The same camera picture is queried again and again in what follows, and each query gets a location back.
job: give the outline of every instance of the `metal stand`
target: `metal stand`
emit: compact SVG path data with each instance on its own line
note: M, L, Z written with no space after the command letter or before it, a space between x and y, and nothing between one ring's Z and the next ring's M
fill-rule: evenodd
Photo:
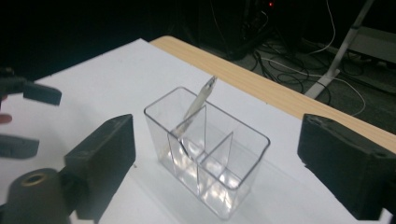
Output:
M356 18L355 22L349 28L349 31L346 34L346 38L344 39L344 42L342 43L340 49L335 55L334 60L332 61L332 64L329 67L329 70L323 77L321 77L318 80L317 83L315 83L305 93L306 96L313 99L317 98L320 95L320 93L324 90L324 88L328 86L335 79L335 77L337 77L338 73L340 72L337 68L340 65L340 62L342 61L344 54L347 52L349 45L352 43L352 41L355 39L356 35L358 34L359 28L361 27L361 23L364 20L364 17L366 16L373 2L374 0L366 1L363 8L361 9L361 12L358 15L358 18Z

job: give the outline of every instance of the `clear plastic container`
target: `clear plastic container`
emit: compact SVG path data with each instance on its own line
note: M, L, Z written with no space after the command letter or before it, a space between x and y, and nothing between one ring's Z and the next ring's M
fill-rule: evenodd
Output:
M145 108L159 161L218 217L249 193L270 140L205 102L184 118L196 94L176 88Z

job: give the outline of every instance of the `pen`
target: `pen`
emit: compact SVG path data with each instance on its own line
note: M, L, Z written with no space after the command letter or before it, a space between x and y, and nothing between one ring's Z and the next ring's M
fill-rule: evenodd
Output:
M217 77L210 78L206 84L201 88L200 92L198 93L195 100L190 105L189 109L187 110L186 114L183 117L183 120L188 119L191 115L196 113L199 109L201 109L202 105L205 103L207 97L209 97L210 93L212 93L213 88L215 87ZM180 137L186 130L189 128L190 124L192 123L193 119L189 119L182 125L180 125L176 130L175 134L177 137ZM186 155L193 160L193 158L189 155L186 148L182 145L182 149Z
M188 118L189 116L191 116L201 108L201 106L206 101L207 97L209 97L210 93L212 93L217 79L218 79L217 77L212 77L206 82L206 84L201 88L201 91L198 93L198 96L190 105L189 110L187 110L187 113L183 119Z

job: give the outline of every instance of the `wooden table edge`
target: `wooden table edge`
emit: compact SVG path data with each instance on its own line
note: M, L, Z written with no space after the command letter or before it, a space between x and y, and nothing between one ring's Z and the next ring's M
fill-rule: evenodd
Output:
M396 153L396 135L372 124L356 119L314 99L292 91L271 80L260 77L245 68L227 62L213 54L198 49L172 36L162 36L151 45L189 63L241 91L302 119L304 114L314 114L333 119L380 146Z

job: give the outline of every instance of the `white paper surface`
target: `white paper surface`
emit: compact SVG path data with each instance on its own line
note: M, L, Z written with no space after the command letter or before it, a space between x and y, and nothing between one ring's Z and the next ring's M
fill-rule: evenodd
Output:
M223 223L157 161L143 109L177 86L198 92L210 75L143 40L46 77L63 93L60 106L13 95L2 112L14 120L0 133L40 140L35 158L0 159L0 203L29 171L64 167L63 156L108 119L134 116L135 167L100 223ZM297 156L301 121L218 80L208 101L271 140L252 191L227 223L359 223L304 168ZM73 223L91 223L76 220ZM388 223L385 212L380 222Z

